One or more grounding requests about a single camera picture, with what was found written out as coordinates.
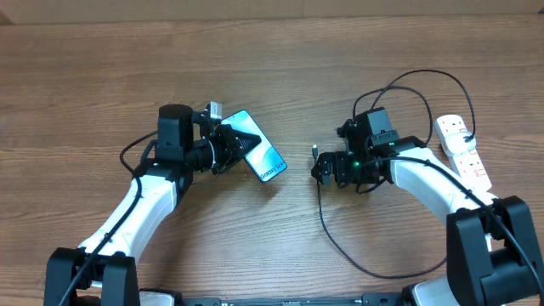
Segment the blue Galaxy smartphone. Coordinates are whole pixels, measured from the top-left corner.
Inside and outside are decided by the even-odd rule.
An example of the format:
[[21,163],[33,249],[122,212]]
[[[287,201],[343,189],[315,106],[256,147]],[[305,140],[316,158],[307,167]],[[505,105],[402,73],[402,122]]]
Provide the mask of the blue Galaxy smartphone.
[[223,125],[230,125],[235,131],[260,138],[260,143],[249,150],[244,155],[244,158],[262,183],[269,182],[272,178],[287,169],[285,160],[270,143],[247,110],[240,110],[224,118],[221,123]]

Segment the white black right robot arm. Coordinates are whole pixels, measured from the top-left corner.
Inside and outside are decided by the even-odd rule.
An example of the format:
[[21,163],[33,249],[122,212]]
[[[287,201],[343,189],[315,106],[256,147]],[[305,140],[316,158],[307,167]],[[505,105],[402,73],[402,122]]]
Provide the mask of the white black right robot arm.
[[530,208],[498,198],[441,163],[415,136],[401,138],[384,108],[337,129],[344,151],[312,149],[318,185],[388,182],[410,192],[446,228],[445,276],[399,293],[365,293],[365,305],[504,305],[543,296],[543,258]]

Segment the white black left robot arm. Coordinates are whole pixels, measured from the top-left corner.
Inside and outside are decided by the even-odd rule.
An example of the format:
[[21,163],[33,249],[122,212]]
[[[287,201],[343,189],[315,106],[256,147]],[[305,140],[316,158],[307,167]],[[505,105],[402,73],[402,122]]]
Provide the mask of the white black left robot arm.
[[157,130],[132,175],[130,188],[103,225],[75,249],[57,248],[46,269],[47,305],[180,305],[181,294],[140,289],[137,263],[161,222],[180,204],[195,172],[225,172],[266,139],[246,110],[222,118],[211,102],[203,111],[164,105]]

